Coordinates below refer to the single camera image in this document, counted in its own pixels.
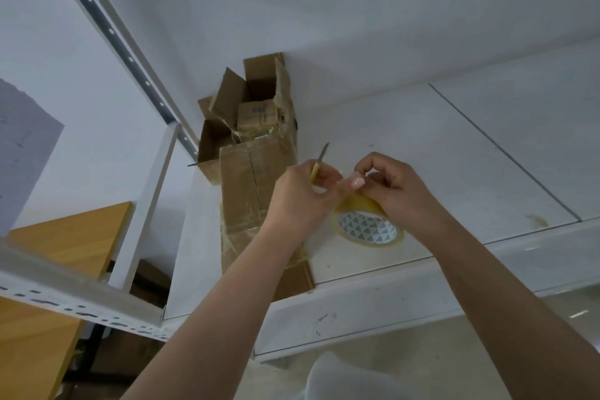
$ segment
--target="white wall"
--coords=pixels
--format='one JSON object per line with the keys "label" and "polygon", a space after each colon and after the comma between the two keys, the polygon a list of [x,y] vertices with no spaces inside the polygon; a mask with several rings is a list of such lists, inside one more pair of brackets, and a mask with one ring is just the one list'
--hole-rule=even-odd
{"label": "white wall", "polygon": [[226,66],[286,51],[300,110],[600,33],[600,0],[113,2],[134,35],[168,37],[161,51],[195,84],[191,99],[213,93]]}
{"label": "white wall", "polygon": [[[136,201],[165,123],[74,0],[0,0],[0,77],[65,125],[16,227]],[[172,271],[191,185],[175,147],[146,256]]]}

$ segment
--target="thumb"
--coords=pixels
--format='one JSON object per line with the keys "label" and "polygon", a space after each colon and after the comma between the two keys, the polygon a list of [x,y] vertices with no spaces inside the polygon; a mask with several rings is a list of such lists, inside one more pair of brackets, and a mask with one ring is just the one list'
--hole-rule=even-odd
{"label": "thumb", "polygon": [[371,177],[365,176],[365,184],[361,188],[361,193],[363,195],[365,195],[368,198],[374,199],[379,204],[381,204],[382,202],[384,202],[388,192],[389,188],[371,179]]}
{"label": "thumb", "polygon": [[365,179],[358,172],[353,172],[349,177],[339,181],[330,190],[323,194],[323,200],[327,207],[334,208],[344,199],[362,187],[365,184]]}

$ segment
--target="paper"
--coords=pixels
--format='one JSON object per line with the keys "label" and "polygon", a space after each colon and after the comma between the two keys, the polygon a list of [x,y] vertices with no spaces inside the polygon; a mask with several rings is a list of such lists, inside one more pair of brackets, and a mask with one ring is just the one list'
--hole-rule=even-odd
{"label": "paper", "polygon": [[0,79],[0,237],[12,229],[64,125]]}

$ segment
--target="yellow tape roll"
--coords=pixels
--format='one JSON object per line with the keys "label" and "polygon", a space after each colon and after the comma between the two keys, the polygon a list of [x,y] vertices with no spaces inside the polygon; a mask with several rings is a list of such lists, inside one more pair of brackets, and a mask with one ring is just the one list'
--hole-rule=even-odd
{"label": "yellow tape roll", "polygon": [[341,237],[365,247],[388,247],[404,238],[404,231],[389,222],[379,203],[360,193],[335,208],[331,224]]}

